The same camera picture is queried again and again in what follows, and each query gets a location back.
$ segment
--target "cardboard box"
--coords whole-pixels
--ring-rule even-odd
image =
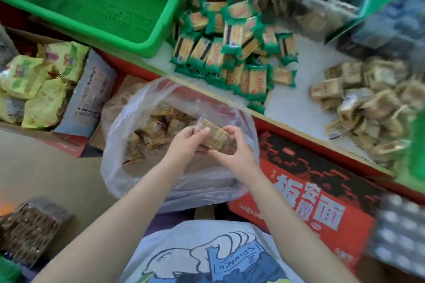
[[[146,84],[147,82],[144,79],[141,79],[139,77],[127,75],[122,81],[120,88],[118,89],[118,92],[114,96],[122,94],[123,92],[128,90],[130,87],[138,83]],[[106,141],[103,135],[101,123],[99,123],[99,125],[97,126],[96,130],[94,131],[93,135],[88,141],[88,144],[100,150],[105,149]]]
[[[18,29],[6,28],[12,39],[26,40],[32,43],[51,44],[61,40],[40,36]],[[74,157],[79,157],[83,147],[87,144],[94,129],[98,125],[103,103],[109,99],[114,87],[116,72],[106,62],[91,50],[82,77],[70,99],[67,110],[60,124],[53,130],[25,129],[20,125],[13,125],[0,121],[0,129],[45,141],[46,143],[61,144],[63,147],[74,147]],[[81,119],[81,113],[90,114]]]
[[[263,173],[298,216],[354,270],[385,191],[277,134],[264,132],[259,142]],[[234,213],[267,228],[251,194],[228,205]]]

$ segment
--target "white t-shirt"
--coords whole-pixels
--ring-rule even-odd
[[[143,238],[120,282],[303,283],[269,234],[236,221],[185,221]]]

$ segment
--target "white plastic bag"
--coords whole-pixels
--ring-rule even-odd
[[[202,80],[185,80],[201,88],[207,85]],[[236,104],[237,99],[232,97],[228,96],[228,104],[224,104],[166,77],[139,89],[109,130],[104,130],[106,148],[103,152],[101,174],[111,194],[117,198],[123,197],[164,156],[167,147],[152,150],[149,152],[149,159],[122,165],[125,161],[127,138],[146,123],[160,101],[196,118],[206,118],[220,127],[240,127],[258,162],[260,149],[254,121],[243,107]],[[159,213],[218,204],[239,198],[246,192],[247,189],[233,177],[229,169],[212,161],[209,156],[195,156],[180,176],[180,182],[168,194]]]

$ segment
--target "hand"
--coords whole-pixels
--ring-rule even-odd
[[[164,161],[184,168],[194,156],[200,143],[210,134],[210,128],[202,129],[196,134],[194,131],[195,126],[192,125],[176,134],[165,154]]]
[[[231,156],[215,150],[209,150],[208,154],[223,166],[228,167],[237,180],[248,186],[248,183],[261,174],[251,147],[245,141],[240,128],[228,125],[223,130],[229,133],[232,139],[236,139],[238,149],[235,154]]]

